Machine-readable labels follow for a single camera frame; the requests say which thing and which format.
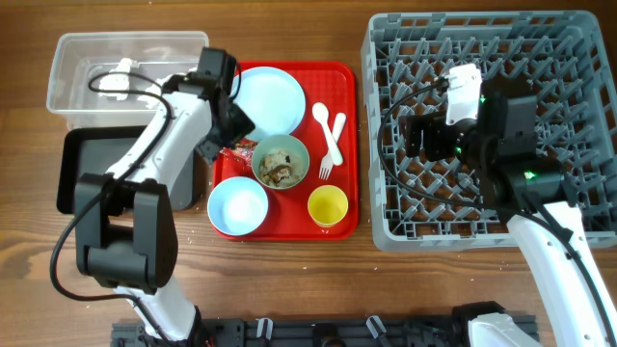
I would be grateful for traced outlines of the red snack wrapper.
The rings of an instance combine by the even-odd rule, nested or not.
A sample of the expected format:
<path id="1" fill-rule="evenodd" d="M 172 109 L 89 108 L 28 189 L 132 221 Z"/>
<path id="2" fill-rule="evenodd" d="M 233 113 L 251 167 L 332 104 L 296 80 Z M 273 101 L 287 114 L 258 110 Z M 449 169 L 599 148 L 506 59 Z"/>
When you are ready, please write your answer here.
<path id="1" fill-rule="evenodd" d="M 257 145 L 258 142 L 256 141 L 242 139 L 235 145 L 234 148 L 224 147 L 221 150 L 221 153 L 224 156 L 240 162 L 245 166 L 251 166 L 253 154 Z"/>

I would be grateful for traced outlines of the green bowl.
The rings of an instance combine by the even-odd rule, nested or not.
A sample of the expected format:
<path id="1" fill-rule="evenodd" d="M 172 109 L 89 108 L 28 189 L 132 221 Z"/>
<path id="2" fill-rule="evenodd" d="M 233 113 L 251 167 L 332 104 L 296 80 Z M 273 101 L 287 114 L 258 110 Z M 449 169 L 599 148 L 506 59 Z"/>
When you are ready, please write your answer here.
<path id="1" fill-rule="evenodd" d="M 274 135 L 256 145 L 251 168 L 255 178 L 265 187 L 286 190 L 305 178 L 309 164 L 309 151 L 299 139 Z"/>

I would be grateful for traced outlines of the rice and food scraps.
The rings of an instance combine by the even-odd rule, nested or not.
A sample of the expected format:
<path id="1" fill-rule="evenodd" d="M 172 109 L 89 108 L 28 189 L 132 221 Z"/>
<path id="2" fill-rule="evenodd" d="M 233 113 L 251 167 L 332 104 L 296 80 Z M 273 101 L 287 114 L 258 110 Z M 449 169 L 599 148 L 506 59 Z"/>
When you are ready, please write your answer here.
<path id="1" fill-rule="evenodd" d="M 265 155 L 259 163 L 258 176 L 271 188 L 286 189 L 297 184 L 304 171 L 300 159 L 283 149 Z"/>

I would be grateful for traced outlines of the yellow cup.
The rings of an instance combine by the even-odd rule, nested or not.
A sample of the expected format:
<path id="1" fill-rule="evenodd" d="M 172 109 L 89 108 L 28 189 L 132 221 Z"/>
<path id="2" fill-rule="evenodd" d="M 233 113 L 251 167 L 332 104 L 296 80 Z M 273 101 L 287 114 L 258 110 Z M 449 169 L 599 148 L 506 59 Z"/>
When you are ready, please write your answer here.
<path id="1" fill-rule="evenodd" d="M 322 185 L 308 197 L 308 213 L 321 227 L 333 227 L 346 216 L 349 202 L 346 194 L 334 185 Z"/>

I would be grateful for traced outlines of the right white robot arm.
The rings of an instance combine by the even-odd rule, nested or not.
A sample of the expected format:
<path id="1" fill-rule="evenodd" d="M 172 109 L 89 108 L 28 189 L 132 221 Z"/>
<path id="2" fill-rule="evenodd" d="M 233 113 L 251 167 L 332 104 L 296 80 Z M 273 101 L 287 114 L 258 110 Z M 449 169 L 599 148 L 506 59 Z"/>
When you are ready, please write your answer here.
<path id="1" fill-rule="evenodd" d="M 584 235 L 563 165 L 536 152 L 532 111 L 402 116 L 406 151 L 457 157 L 476 172 L 481 208 L 494 210 L 522 251 L 558 343 L 613 346 L 616 308 Z"/>

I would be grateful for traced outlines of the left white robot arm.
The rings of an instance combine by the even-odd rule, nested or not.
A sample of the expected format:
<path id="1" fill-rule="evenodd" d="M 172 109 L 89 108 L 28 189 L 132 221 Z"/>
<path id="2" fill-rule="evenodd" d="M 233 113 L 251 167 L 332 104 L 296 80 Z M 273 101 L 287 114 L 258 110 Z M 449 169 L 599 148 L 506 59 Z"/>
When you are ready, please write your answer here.
<path id="1" fill-rule="evenodd" d="M 85 173 L 74 190 L 79 272 L 131 303 L 149 343 L 206 346 L 211 334 L 174 278 L 178 239 L 170 193 L 192 152 L 207 163 L 255 126 L 234 104 L 230 77 L 172 76 L 159 109 L 133 147 L 104 174 Z"/>

